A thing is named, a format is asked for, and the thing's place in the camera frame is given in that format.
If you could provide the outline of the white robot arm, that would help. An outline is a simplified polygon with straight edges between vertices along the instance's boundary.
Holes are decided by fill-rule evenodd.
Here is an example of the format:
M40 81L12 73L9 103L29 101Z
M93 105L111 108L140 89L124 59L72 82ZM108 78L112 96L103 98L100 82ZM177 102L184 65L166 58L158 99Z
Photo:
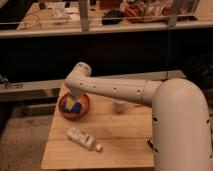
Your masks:
M208 104L194 83L93 77L91 67L79 62L65 86L75 99L91 93L151 108L154 171L213 171Z

